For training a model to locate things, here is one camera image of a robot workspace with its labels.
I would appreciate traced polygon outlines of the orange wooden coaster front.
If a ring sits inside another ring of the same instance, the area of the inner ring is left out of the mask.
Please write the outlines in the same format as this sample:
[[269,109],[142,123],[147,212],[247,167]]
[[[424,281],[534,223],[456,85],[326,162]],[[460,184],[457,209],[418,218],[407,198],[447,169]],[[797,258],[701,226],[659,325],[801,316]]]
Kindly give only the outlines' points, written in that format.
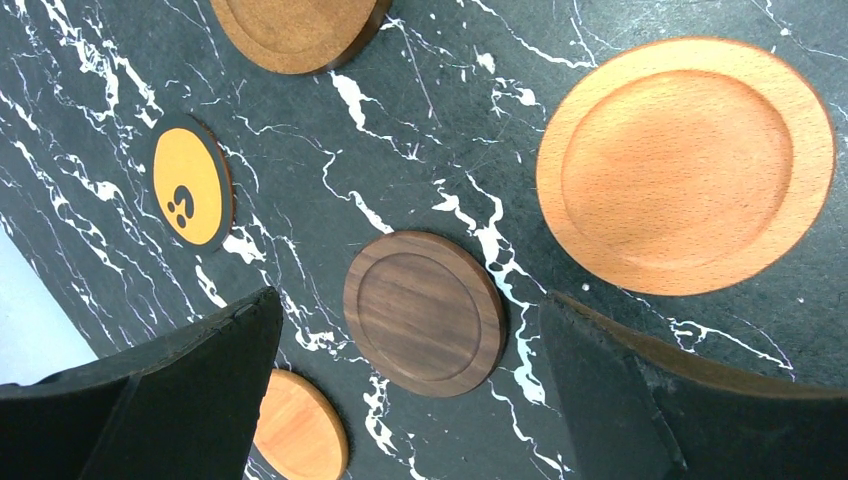
[[254,444],[287,479],[337,480],[349,460],[347,436],[335,408],[305,378],[282,369],[271,372]]

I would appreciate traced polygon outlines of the dark brown coaster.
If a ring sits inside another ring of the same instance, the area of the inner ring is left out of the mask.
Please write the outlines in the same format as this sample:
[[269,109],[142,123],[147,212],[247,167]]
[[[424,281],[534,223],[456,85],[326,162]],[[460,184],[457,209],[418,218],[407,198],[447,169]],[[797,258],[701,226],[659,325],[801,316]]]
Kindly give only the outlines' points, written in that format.
[[500,295],[473,256],[442,236],[399,231],[367,244],[346,274],[343,306],[362,355],[419,395],[465,394],[502,356]]

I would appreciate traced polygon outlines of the brown saucer coaster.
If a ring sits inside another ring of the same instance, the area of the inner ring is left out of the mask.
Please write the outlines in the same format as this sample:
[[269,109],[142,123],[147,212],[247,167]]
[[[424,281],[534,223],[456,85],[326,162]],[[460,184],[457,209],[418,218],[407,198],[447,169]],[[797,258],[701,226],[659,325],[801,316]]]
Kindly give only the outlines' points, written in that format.
[[234,46],[256,65],[285,75],[333,70],[376,35],[384,0],[212,0]]

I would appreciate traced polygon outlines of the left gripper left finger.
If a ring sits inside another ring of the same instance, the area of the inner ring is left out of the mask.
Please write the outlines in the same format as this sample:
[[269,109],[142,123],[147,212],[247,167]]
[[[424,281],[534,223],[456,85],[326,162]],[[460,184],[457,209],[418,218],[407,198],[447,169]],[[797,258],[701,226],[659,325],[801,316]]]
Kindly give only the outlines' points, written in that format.
[[238,479],[284,313],[265,287],[188,326],[1,388],[5,479]]

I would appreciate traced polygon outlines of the light orange coaster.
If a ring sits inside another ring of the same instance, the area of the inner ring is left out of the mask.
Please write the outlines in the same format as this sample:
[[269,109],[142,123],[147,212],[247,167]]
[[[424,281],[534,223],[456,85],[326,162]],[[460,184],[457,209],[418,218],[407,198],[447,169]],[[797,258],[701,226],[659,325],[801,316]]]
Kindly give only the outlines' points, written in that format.
[[822,210],[836,140],[810,83],[761,48],[714,37],[623,52],[582,79],[538,151],[544,220],[619,287],[686,296],[791,250]]

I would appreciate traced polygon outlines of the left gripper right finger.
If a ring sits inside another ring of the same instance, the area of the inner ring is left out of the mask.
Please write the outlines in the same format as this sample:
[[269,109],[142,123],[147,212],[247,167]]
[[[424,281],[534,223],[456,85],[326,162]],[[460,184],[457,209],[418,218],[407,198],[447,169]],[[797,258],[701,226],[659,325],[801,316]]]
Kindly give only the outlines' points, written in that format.
[[847,393],[687,353],[559,292],[540,331],[585,479],[843,479]]

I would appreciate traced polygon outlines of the small orange coaster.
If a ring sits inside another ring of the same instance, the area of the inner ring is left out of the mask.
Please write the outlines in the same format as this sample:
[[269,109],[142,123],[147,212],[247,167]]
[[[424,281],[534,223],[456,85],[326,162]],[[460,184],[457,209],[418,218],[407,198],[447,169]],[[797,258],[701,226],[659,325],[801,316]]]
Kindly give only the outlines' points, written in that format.
[[234,222],[233,182],[213,132],[183,112],[164,115],[147,141],[146,186],[172,238],[196,252],[220,248]]

